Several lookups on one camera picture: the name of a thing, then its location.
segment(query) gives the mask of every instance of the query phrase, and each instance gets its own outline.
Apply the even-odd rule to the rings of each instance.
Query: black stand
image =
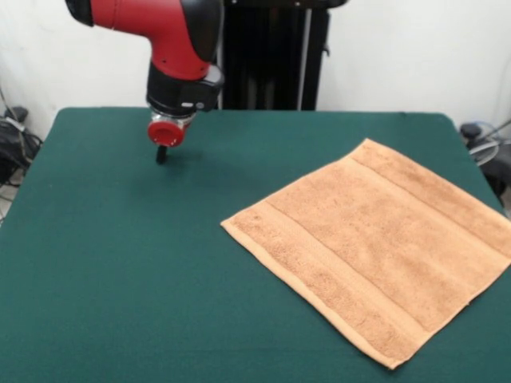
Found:
[[[315,110],[330,15],[347,0],[226,0],[222,109]]]

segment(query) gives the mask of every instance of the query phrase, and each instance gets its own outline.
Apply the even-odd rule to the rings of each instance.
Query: green felt tablecloth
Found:
[[[165,166],[148,118],[59,114],[0,229],[0,382],[511,380],[509,272],[391,372],[219,225],[366,137],[499,208],[447,118],[212,112]]]

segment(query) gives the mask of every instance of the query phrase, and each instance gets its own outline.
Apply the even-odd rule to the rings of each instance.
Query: white wall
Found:
[[[509,0],[351,0],[333,12],[319,107],[499,124],[511,114],[510,16]]]
[[[320,109],[511,114],[509,0],[351,0],[332,14]],[[144,105],[148,64],[143,38],[82,26],[64,0],[0,0],[0,78],[43,136],[65,106]]]

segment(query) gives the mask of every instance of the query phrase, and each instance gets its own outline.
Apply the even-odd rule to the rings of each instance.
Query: orange towel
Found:
[[[507,219],[370,140],[222,226],[391,369],[511,261]]]

